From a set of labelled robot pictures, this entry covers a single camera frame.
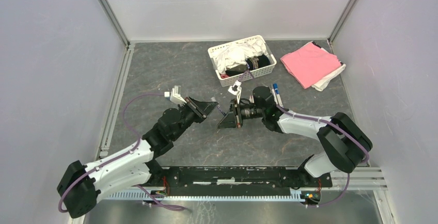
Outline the white pen blue ends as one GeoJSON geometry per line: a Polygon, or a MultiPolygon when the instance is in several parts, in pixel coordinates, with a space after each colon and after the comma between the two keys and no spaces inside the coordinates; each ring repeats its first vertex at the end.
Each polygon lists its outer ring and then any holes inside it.
{"type": "Polygon", "coordinates": [[[280,94],[279,94],[278,85],[277,85],[276,83],[274,83],[274,84],[272,85],[272,87],[273,87],[273,92],[274,92],[274,95],[275,95],[275,98],[276,98],[276,103],[277,103],[280,107],[283,107],[283,102],[282,102],[281,97],[280,97],[280,94]]]}

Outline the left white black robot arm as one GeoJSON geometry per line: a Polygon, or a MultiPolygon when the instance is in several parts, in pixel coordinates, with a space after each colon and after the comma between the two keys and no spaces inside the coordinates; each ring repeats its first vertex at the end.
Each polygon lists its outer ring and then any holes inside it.
{"type": "Polygon", "coordinates": [[[168,152],[174,142],[193,124],[202,123],[218,106],[216,101],[184,98],[177,108],[168,108],[135,143],[94,162],[69,164],[57,192],[58,211],[78,218],[107,196],[125,188],[147,183],[157,186],[162,172],[156,158],[168,152]]]}

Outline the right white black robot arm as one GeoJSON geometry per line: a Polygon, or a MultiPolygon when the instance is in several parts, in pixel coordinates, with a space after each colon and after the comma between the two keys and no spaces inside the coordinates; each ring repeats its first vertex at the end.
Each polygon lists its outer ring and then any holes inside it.
{"type": "Polygon", "coordinates": [[[338,112],[331,117],[317,117],[287,110],[279,105],[275,91],[265,86],[254,88],[251,99],[232,100],[217,127],[241,128],[244,120],[257,118],[272,132],[301,135],[321,143],[324,151],[300,166],[298,179],[305,187],[335,170],[352,173],[357,165],[370,159],[372,142],[348,115],[338,112]]]}

